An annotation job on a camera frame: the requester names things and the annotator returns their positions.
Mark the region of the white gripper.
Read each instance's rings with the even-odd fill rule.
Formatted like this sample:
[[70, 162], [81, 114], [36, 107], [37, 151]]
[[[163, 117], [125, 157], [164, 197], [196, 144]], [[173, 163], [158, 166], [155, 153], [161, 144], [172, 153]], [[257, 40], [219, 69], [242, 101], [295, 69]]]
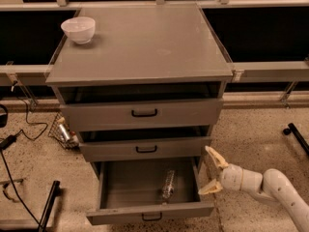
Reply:
[[240, 166], [230, 164], [212, 147], [206, 146], [205, 150], [210, 155], [216, 168], [223, 169], [220, 173], [220, 183], [217, 180], [212, 180], [204, 187], [200, 188], [200, 195], [217, 193], [225, 189], [240, 190], [242, 184], [242, 168]]

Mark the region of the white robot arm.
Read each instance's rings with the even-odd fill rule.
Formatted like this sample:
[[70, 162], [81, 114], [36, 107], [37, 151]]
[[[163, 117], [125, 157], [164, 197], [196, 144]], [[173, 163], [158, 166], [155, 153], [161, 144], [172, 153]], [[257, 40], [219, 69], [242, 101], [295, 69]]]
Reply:
[[301, 198], [290, 180], [279, 170], [259, 173], [228, 163], [212, 147], [206, 146], [215, 167], [220, 171], [217, 179], [199, 189], [200, 195], [223, 189], [248, 193], [264, 204], [280, 204], [289, 214], [298, 232], [309, 232], [309, 205]]

